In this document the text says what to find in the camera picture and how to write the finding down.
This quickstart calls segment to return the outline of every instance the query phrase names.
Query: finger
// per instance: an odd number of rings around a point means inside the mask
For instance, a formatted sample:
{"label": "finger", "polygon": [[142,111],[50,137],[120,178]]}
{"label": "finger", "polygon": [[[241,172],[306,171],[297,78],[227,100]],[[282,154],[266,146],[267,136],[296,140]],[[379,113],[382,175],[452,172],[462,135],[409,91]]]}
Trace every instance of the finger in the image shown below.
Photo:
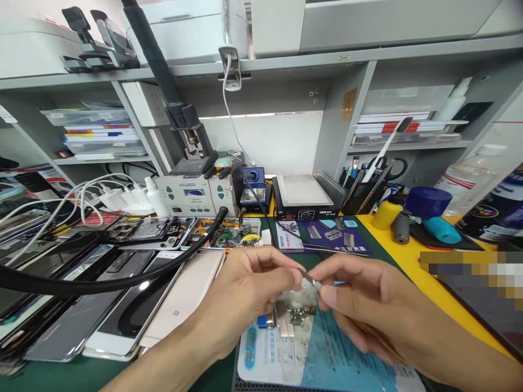
{"label": "finger", "polygon": [[283,291],[301,288],[301,273],[295,268],[277,268],[269,272],[254,274],[251,278],[256,293],[264,302]]}
{"label": "finger", "polygon": [[362,259],[358,256],[336,254],[315,266],[309,275],[319,281],[335,277],[338,271],[357,275],[358,280],[365,281],[380,289],[382,302],[388,302],[392,296],[394,267],[381,260]]}
{"label": "finger", "polygon": [[345,315],[339,311],[333,310],[332,314],[338,324],[339,329],[343,331],[345,335],[351,340],[352,343],[362,352],[366,353],[369,351],[369,346],[365,333],[361,331],[356,325]]}
{"label": "finger", "polygon": [[[332,286],[334,284],[334,279],[332,279],[332,278],[324,279],[324,280],[321,281],[321,284],[326,284],[326,285],[331,285]],[[330,306],[325,303],[325,301],[323,300],[321,295],[317,296],[317,300],[318,300],[318,307],[321,310],[328,311],[330,309]]]}
{"label": "finger", "polygon": [[325,285],[321,288],[320,295],[332,309],[378,329],[387,330],[387,325],[394,320],[394,315],[391,314],[391,309],[387,305],[368,298],[350,287]]}
{"label": "finger", "polygon": [[368,339],[369,351],[390,366],[394,366],[394,358],[390,351],[374,338]]}
{"label": "finger", "polygon": [[261,269],[269,266],[284,267],[284,268],[299,268],[304,270],[304,267],[285,256],[278,249],[273,246],[265,245],[262,247],[247,247],[243,248],[251,264],[251,269]]}
{"label": "finger", "polygon": [[272,310],[274,308],[274,304],[273,303],[266,303],[265,306],[263,307],[263,312],[261,314],[269,314],[269,313],[272,313]]}

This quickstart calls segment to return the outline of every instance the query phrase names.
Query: metal clip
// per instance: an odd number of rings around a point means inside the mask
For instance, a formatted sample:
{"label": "metal clip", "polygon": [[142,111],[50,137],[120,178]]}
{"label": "metal clip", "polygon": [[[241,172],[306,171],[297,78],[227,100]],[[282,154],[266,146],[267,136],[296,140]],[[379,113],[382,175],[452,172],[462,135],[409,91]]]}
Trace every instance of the metal clip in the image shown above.
{"label": "metal clip", "polygon": [[227,72],[227,61],[230,55],[230,69],[229,76],[225,83],[225,90],[239,91],[241,90],[241,69],[240,58],[238,57],[238,50],[232,45],[225,45],[218,49],[223,63],[223,73]]}

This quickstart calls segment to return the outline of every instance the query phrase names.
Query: digital display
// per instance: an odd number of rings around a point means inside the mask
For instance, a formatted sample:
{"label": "digital display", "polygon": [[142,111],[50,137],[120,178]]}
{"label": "digital display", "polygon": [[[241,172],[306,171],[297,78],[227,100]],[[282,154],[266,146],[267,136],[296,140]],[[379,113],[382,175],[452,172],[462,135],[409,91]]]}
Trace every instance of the digital display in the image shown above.
{"label": "digital display", "polygon": [[[157,270],[173,261],[174,259],[156,258],[145,271]],[[145,281],[140,286],[131,288],[98,328],[98,332],[136,338],[169,287],[177,270],[169,273],[167,278],[162,277],[152,282]]]}
{"label": "digital display", "polygon": [[184,189],[186,196],[205,196],[203,189]]}

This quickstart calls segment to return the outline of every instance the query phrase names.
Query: repair mat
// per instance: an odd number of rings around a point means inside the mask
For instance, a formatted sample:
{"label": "repair mat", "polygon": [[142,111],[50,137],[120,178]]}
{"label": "repair mat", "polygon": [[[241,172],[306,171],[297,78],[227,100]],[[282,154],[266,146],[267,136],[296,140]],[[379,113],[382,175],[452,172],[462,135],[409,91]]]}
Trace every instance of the repair mat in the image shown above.
{"label": "repair mat", "polygon": [[[303,287],[283,293],[278,301],[287,301],[292,308],[316,307],[315,289]],[[292,338],[282,338],[278,327],[251,325],[241,336],[238,375],[249,382],[306,389],[424,391],[413,368],[389,366],[373,354],[363,354],[338,328],[332,312],[319,308],[294,324]]]}

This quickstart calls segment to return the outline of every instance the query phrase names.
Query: printer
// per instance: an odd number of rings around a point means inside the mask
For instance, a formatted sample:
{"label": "printer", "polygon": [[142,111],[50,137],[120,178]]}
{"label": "printer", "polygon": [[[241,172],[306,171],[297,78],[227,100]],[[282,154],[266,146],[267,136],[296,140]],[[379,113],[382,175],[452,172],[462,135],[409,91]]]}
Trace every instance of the printer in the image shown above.
{"label": "printer", "polygon": [[520,0],[252,0],[251,15],[256,58],[523,30]]}
{"label": "printer", "polygon": [[[249,57],[243,0],[170,0],[141,8],[168,65],[220,62],[218,48],[225,45],[234,46],[240,59]],[[122,15],[127,38],[140,64],[147,66],[129,21]]]}

